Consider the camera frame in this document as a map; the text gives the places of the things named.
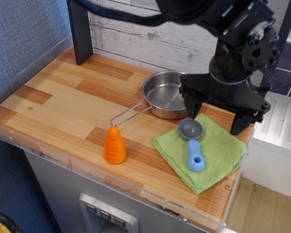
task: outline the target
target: pot handle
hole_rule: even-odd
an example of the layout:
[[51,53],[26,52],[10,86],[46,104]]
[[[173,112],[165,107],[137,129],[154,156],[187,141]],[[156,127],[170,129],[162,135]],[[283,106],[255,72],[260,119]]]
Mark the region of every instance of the pot handle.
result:
[[139,113],[137,113],[137,114],[131,116],[130,118],[127,118],[126,120],[123,120],[122,122],[120,122],[120,123],[118,123],[118,124],[113,124],[113,121],[114,121],[115,119],[117,119],[118,117],[120,117],[120,116],[122,116],[123,114],[127,113],[128,111],[134,109],[135,107],[138,107],[139,105],[143,104],[145,101],[146,101],[146,100],[144,100],[144,101],[140,102],[139,104],[137,104],[137,105],[135,105],[135,106],[129,108],[128,110],[122,112],[121,114],[119,114],[119,115],[113,117],[113,118],[110,120],[110,124],[113,125],[113,126],[119,126],[119,125],[125,123],[126,121],[128,121],[128,120],[130,120],[130,119],[132,119],[132,118],[134,118],[134,117],[136,117],[136,116],[138,116],[138,115],[140,115],[141,113],[144,113],[145,111],[147,111],[147,110],[149,110],[150,108],[153,107],[153,106],[150,106],[150,107],[148,107],[147,109],[142,110],[141,112],[139,112]]

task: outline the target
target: spoon handle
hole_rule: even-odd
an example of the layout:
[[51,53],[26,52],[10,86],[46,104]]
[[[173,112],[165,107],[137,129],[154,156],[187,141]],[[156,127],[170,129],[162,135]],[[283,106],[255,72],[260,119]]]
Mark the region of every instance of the spoon handle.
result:
[[200,152],[199,141],[191,139],[188,141],[189,151],[188,167],[191,171],[201,171],[205,167],[205,159]]

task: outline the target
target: orange carrot toy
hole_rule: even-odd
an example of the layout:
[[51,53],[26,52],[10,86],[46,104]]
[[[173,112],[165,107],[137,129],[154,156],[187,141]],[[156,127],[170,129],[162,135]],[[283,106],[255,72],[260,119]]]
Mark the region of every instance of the orange carrot toy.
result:
[[115,126],[109,128],[105,141],[105,160],[110,164],[120,164],[126,159],[124,139]]

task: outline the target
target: measuring spoon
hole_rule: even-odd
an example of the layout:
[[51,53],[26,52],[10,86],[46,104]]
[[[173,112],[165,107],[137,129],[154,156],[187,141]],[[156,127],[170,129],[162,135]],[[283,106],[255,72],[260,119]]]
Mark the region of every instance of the measuring spoon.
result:
[[202,125],[193,119],[184,119],[178,125],[180,135],[189,140],[187,148],[189,151],[188,167],[191,171],[201,171],[205,167],[205,159],[200,152],[198,139],[203,134]]

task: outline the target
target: green cloth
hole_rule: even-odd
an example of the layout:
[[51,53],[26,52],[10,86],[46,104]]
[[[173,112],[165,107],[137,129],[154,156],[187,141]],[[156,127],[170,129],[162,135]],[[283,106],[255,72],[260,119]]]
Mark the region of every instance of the green cloth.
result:
[[180,136],[177,128],[157,137],[153,141],[153,146],[183,181],[199,194],[241,165],[247,152],[247,145],[231,136],[204,114],[198,115],[196,120],[204,130],[198,139],[205,159],[203,170],[189,170],[187,166],[188,141]]

